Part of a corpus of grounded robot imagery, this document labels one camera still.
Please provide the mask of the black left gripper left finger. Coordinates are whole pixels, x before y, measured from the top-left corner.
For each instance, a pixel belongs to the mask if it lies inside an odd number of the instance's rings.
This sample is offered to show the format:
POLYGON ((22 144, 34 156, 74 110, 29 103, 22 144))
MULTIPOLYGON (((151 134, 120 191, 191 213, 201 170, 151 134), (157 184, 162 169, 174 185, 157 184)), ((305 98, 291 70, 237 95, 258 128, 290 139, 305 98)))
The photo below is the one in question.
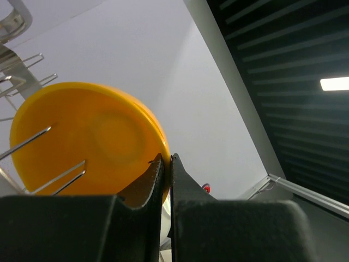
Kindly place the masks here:
POLYGON ((1 261, 157 261, 164 162, 116 195, 4 196, 1 261))

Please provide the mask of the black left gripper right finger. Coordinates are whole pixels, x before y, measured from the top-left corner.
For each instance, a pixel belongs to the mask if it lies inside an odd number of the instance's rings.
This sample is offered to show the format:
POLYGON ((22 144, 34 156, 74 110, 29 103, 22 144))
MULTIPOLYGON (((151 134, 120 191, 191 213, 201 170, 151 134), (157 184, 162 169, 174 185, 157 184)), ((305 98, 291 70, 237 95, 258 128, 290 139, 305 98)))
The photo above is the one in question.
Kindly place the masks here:
POLYGON ((318 261, 308 219, 290 200, 218 200, 171 158, 173 261, 318 261))

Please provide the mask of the orange bowl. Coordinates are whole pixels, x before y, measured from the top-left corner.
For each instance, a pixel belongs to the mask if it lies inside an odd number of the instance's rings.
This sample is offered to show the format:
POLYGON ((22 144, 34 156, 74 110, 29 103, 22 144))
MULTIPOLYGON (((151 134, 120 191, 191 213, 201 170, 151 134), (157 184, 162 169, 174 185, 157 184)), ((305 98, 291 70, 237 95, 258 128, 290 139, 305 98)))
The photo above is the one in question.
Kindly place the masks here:
POLYGON ((169 192, 170 148, 154 114, 113 87, 61 82, 35 92, 10 128, 11 158, 34 195, 117 194, 163 158, 169 192))

